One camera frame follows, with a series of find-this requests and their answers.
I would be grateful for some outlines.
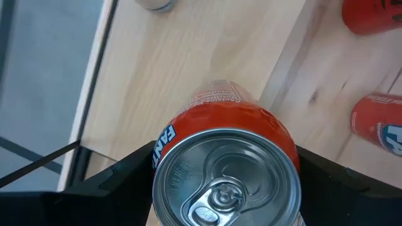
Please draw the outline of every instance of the can lid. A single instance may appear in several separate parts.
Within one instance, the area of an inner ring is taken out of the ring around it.
[[[190,136],[156,170],[153,203],[162,225],[291,225],[298,173],[271,141],[240,129]]]

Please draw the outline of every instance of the gray floor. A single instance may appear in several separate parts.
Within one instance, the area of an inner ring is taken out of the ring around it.
[[[0,88],[0,136],[42,156],[68,143],[101,6],[102,0],[17,1]],[[29,163],[5,150],[0,159],[0,176]],[[55,190],[57,181],[42,168],[8,190]]]

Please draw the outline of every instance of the wooden table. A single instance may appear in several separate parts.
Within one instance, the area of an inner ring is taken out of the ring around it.
[[[363,96],[402,95],[402,30],[354,35],[341,4],[181,0],[170,13],[152,14],[120,0],[84,146],[119,160],[156,139],[201,83],[227,78],[276,115],[298,145],[402,188],[402,158],[349,129]]]

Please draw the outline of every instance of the pull tab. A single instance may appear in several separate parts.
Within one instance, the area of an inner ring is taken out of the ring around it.
[[[244,192],[237,181],[218,179],[206,190],[201,190],[187,203],[193,203],[188,210],[188,220],[193,225],[221,226],[234,221],[244,204]]]

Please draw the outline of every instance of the can rim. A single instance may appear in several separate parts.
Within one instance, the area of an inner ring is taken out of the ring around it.
[[[291,212],[288,213],[284,213],[284,215],[289,215],[288,217],[288,222],[295,222],[297,217],[298,217],[298,213],[299,213],[299,209],[300,209],[300,205],[301,205],[301,200],[302,200],[302,192],[301,192],[301,184],[300,184],[300,179],[298,176],[298,172],[296,170],[295,165],[293,164],[293,162],[291,161],[291,159],[288,157],[288,155],[281,149],[279,148],[275,143],[273,143],[272,141],[270,141],[269,139],[256,134],[254,132],[248,131],[248,130],[244,130],[244,129],[238,129],[238,128],[231,128],[231,127],[222,127],[222,128],[215,128],[215,129],[208,129],[205,131],[200,131],[198,133],[192,134],[191,136],[186,137],[185,139],[183,139],[182,141],[180,141],[179,143],[177,143],[176,145],[174,145],[172,147],[172,149],[167,152],[166,156],[161,160],[161,162],[159,163],[156,172],[155,172],[155,176],[154,176],[154,186],[152,187],[152,194],[153,194],[153,203],[155,202],[155,197],[158,196],[159,197],[159,202],[162,203],[162,205],[153,205],[154,206],[154,210],[155,210],[155,214],[158,217],[158,220],[162,223],[162,225],[181,225],[181,221],[179,221],[179,219],[177,219],[176,215],[171,215],[169,214],[169,209],[166,207],[166,205],[163,204],[167,204],[168,200],[166,200],[165,195],[163,194],[162,190],[159,189],[159,191],[157,191],[158,187],[161,186],[155,186],[156,184],[159,185],[164,185],[165,181],[160,182],[160,180],[157,178],[161,177],[161,171],[165,170],[165,174],[167,173],[167,169],[169,168],[170,164],[167,164],[166,162],[168,161],[167,159],[171,160],[173,159],[175,156],[178,156],[180,153],[182,153],[183,151],[186,151],[186,148],[180,148],[182,146],[186,146],[188,145],[187,143],[192,143],[190,142],[194,137],[198,137],[198,136],[202,136],[205,134],[210,134],[210,133],[243,133],[247,136],[252,136],[253,138],[257,138],[256,142],[258,144],[263,145],[264,147],[266,147],[267,150],[270,150],[272,152],[274,152],[276,155],[278,155],[278,157],[282,158],[282,160],[284,160],[282,162],[282,164],[284,164],[284,166],[287,166],[286,168],[288,169],[289,172],[289,176],[293,175],[293,178],[289,178],[288,180],[294,180],[295,184],[294,184],[294,191],[293,192],[293,196],[291,195],[290,200],[295,200],[294,201],[294,209]]]

